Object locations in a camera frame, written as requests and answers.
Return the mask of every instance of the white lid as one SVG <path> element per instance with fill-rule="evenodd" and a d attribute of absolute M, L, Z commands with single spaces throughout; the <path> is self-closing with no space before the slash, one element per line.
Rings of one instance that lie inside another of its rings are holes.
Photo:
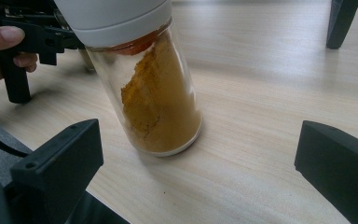
<path fill-rule="evenodd" d="M 171 0 L 54 0 L 80 41 L 89 47 L 130 42 L 171 17 Z"/>

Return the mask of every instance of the jar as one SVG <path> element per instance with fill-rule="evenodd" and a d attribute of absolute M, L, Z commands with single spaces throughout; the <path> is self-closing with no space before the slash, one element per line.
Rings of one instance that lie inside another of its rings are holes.
<path fill-rule="evenodd" d="M 172 19 L 131 42 L 87 50 L 135 148 L 170 156 L 194 142 L 202 114 Z"/>

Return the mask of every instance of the turmeric powder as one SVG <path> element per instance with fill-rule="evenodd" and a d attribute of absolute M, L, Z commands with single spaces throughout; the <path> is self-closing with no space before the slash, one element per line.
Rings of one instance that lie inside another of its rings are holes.
<path fill-rule="evenodd" d="M 168 31 L 157 37 L 121 89 L 125 130 L 138 149 L 172 155 L 198 135 L 202 114 Z"/>

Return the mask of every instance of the spice jar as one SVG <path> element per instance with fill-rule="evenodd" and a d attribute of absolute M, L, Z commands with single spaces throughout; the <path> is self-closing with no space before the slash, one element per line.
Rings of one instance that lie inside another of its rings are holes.
<path fill-rule="evenodd" d="M 80 32 L 78 37 L 85 36 L 86 49 L 131 144 L 154 156 L 170 156 L 195 141 L 202 114 L 178 47 L 171 1 L 140 3 L 148 10 L 141 13 L 137 7 L 137 16 L 123 20 L 116 32 Z"/>

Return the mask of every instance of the glass jar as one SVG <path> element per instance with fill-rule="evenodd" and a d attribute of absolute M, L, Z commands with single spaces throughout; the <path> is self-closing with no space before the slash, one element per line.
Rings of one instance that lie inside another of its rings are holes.
<path fill-rule="evenodd" d="M 87 50 L 135 148 L 170 156 L 196 140 L 202 114 L 172 19 L 129 43 Z"/>

